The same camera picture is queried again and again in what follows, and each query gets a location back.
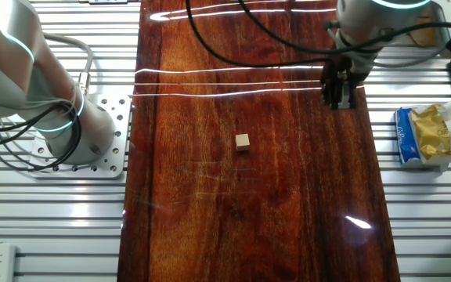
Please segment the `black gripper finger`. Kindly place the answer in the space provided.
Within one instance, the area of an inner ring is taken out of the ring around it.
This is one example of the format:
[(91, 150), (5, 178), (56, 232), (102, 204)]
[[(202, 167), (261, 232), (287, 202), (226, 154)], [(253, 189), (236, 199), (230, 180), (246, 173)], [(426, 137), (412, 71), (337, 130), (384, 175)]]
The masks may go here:
[(352, 110), (356, 108), (355, 97), (356, 85), (350, 81), (345, 81), (341, 86), (341, 101), (339, 103), (340, 110)]
[(335, 81), (334, 79), (327, 79), (322, 81), (323, 102), (331, 110), (336, 110), (338, 108), (340, 97), (338, 94), (338, 87), (338, 81)]

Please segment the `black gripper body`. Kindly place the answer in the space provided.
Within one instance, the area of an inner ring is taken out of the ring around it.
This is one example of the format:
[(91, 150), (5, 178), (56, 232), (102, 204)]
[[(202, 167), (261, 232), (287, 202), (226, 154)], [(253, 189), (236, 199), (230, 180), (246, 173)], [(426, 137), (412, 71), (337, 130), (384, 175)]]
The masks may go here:
[(324, 85), (337, 78), (358, 85), (366, 79), (366, 69), (350, 56), (329, 56), (323, 67), (321, 84)]

